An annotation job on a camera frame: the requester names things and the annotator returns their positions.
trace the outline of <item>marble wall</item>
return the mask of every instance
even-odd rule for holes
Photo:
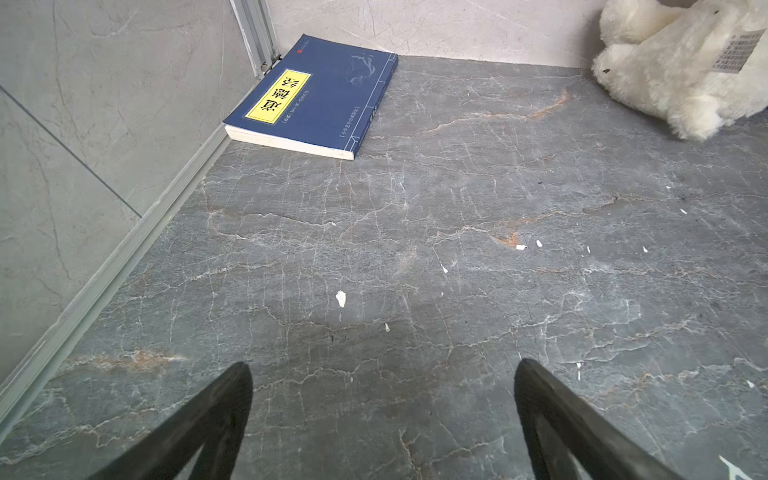
[[[227,0],[0,0],[0,45],[2,380],[255,79]]]
[[[690,6],[695,0],[662,0]],[[401,55],[584,67],[606,0],[267,0],[280,50],[302,33]]]

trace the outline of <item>white paper scrap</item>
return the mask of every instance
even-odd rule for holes
[[[336,294],[336,299],[339,301],[339,306],[344,308],[344,304],[346,303],[346,293],[344,293],[342,290],[339,290],[339,292]]]
[[[744,473],[744,470],[741,468],[735,466],[733,463],[728,462],[726,459],[723,458],[722,455],[717,456],[720,461],[728,466],[728,480],[752,480],[750,477],[746,476],[746,473]]]

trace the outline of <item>stuffed toy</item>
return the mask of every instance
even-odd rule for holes
[[[610,0],[600,15],[600,39],[606,45],[641,43],[677,20],[685,8],[657,0]]]
[[[600,26],[595,78],[680,138],[705,140],[768,106],[768,0],[609,0]]]

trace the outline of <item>book cover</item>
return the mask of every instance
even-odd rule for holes
[[[351,160],[397,62],[392,53],[302,35],[225,127],[236,140],[253,134],[244,140]]]

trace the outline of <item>plush toy tag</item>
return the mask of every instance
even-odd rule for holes
[[[710,71],[739,73],[765,31],[764,28],[763,30],[740,31],[731,35]]]

